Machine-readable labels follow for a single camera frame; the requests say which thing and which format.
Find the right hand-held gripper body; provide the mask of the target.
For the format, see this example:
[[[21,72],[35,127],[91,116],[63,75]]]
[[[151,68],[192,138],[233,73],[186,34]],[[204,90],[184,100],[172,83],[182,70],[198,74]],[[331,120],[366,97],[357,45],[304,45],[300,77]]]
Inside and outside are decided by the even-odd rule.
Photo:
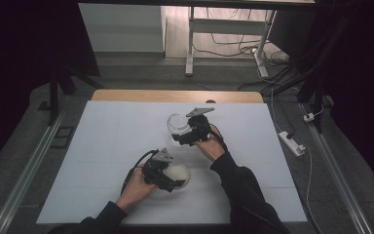
[[[210,123],[205,117],[205,113],[213,110],[213,107],[195,107],[186,115],[186,117],[188,118],[188,125],[191,128],[191,132],[187,136],[187,143],[189,145],[192,145],[195,141],[207,140],[207,136],[210,133]]]

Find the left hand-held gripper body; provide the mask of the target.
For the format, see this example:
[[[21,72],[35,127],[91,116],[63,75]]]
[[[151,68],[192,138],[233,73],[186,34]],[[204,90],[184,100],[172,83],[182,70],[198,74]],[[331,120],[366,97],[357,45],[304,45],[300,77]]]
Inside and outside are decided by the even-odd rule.
[[[144,181],[148,184],[155,184],[162,190],[171,192],[175,188],[175,181],[165,175],[165,170],[172,160],[173,158],[165,148],[152,150],[150,157],[142,167]]]

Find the cream round jar lid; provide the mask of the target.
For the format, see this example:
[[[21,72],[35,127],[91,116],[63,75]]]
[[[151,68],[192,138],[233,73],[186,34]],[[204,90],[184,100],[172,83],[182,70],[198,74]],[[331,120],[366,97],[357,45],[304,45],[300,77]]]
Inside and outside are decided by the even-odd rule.
[[[170,164],[165,170],[165,175],[174,182],[177,180],[185,180],[187,184],[190,178],[190,171],[185,165]]]

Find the clear glass jar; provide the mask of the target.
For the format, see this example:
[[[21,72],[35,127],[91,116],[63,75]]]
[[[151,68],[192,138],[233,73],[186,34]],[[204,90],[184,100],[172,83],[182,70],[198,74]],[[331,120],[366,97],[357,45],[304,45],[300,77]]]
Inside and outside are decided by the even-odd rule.
[[[168,133],[172,137],[173,135],[184,135],[191,131],[191,127],[188,124],[188,118],[184,113],[172,113],[167,119]]]

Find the person's right hand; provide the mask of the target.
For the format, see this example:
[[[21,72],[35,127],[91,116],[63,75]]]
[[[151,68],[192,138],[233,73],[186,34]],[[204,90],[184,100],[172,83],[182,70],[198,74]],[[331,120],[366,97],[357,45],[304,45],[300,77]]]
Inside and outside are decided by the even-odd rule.
[[[196,141],[194,145],[201,150],[208,160],[214,162],[225,153],[225,149],[218,139],[221,137],[220,132],[215,126],[212,126],[211,129],[215,132],[215,136],[211,135],[206,141]]]

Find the person's left hand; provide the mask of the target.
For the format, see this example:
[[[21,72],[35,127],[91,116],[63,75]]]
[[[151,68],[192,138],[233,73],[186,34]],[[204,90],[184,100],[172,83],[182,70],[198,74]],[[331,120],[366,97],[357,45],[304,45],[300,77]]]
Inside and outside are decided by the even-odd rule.
[[[116,205],[125,212],[128,212],[134,205],[146,199],[157,186],[144,181],[144,175],[140,168],[136,168],[130,180],[116,201]]]

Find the white table mat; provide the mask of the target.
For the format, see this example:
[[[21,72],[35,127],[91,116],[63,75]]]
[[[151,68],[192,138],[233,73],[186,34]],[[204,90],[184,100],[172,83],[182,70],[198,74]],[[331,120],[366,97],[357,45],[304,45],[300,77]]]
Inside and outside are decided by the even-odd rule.
[[[130,168],[151,149],[168,150],[190,177],[180,189],[155,190],[138,203],[126,225],[224,224],[230,206],[217,173],[195,146],[168,133],[173,113],[192,103],[90,101],[37,219],[40,224],[77,223],[96,216],[120,195]],[[305,220],[268,107],[263,103],[212,103],[207,118],[224,137],[235,162],[251,169],[265,200],[283,222]]]

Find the wooden table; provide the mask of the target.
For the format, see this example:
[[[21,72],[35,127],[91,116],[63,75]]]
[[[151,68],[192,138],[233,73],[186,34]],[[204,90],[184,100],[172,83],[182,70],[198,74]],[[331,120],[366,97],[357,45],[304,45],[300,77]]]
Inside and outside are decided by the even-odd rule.
[[[165,91],[165,90],[96,90],[95,101],[194,102],[194,103],[263,103],[257,92]]]

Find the white power strip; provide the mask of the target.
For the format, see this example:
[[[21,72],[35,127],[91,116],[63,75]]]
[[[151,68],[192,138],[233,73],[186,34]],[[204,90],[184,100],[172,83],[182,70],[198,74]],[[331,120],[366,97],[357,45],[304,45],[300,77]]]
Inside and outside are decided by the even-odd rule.
[[[306,147],[303,144],[298,144],[292,134],[286,131],[278,133],[281,141],[287,146],[287,148],[293,153],[295,157],[300,157],[305,154]]]

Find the black metal stand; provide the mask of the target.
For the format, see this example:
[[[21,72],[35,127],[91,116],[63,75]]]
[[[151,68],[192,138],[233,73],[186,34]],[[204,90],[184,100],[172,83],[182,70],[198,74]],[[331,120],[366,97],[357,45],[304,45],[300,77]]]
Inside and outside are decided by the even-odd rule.
[[[103,89],[103,86],[96,82],[89,75],[80,72],[71,66],[57,65],[50,75],[50,121],[49,125],[52,125],[56,117],[58,116],[58,92],[57,89],[61,88],[63,93],[68,96],[75,94],[77,88],[72,80],[73,77],[77,77],[84,83],[87,83],[96,90]]]
[[[293,62],[293,64],[298,64],[300,67],[297,75],[276,90],[273,90],[273,97],[290,88],[294,88],[296,85],[302,84],[300,91],[296,95],[297,101],[304,103],[308,102],[311,97],[315,97],[314,111],[320,114],[322,109],[325,63],[328,61],[351,18],[338,16],[333,17],[333,19],[334,22],[332,23],[324,23],[327,29],[321,33],[320,38],[311,50]]]

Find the white cabinet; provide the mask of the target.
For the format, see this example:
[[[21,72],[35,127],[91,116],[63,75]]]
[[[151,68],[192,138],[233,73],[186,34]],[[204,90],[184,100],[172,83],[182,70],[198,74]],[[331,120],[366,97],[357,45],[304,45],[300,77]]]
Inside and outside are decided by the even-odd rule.
[[[160,6],[80,3],[95,52],[162,53],[166,19]]]

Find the black curtain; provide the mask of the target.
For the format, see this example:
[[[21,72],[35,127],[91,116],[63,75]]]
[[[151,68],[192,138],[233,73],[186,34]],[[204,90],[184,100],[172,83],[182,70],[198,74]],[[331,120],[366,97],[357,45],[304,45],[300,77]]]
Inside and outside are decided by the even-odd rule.
[[[55,74],[99,74],[79,1],[0,0],[0,151],[34,89]]]
[[[363,0],[326,62],[331,116],[374,173],[374,0]]]

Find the black rectangular floor frame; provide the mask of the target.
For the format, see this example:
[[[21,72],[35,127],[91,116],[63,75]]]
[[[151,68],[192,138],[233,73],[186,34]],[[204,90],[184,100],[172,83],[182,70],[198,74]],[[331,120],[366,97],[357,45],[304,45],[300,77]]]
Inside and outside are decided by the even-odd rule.
[[[65,149],[69,146],[75,132],[74,127],[59,127],[51,143],[51,148]]]

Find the white metal desk frame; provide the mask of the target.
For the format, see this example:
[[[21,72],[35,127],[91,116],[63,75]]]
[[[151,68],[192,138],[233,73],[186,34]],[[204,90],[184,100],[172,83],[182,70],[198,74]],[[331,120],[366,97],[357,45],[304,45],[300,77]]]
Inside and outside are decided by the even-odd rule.
[[[195,8],[189,8],[189,30],[188,30],[188,48],[185,65],[185,74],[193,75],[193,41],[195,33],[216,33],[216,34],[241,34],[260,36],[260,43],[256,49],[253,49],[253,57],[257,64],[257,69],[261,78],[268,78],[269,74],[262,59],[264,46],[268,39],[275,10],[267,10],[267,16],[264,21],[238,20],[238,19],[196,19]]]

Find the aluminium floor rail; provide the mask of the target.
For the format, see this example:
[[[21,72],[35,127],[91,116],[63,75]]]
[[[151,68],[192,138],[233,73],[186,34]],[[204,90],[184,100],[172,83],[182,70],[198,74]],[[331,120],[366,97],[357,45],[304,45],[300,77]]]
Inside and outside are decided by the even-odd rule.
[[[320,156],[332,177],[338,193],[346,206],[357,234],[373,234],[370,223],[367,220],[353,190],[349,186],[342,170],[340,169],[324,135],[318,132],[313,122],[308,122],[307,126],[309,127]]]
[[[39,143],[29,157],[17,182],[0,210],[0,234],[6,234],[29,186],[35,177],[56,132],[64,119],[66,109],[62,108],[53,123],[46,129]]]

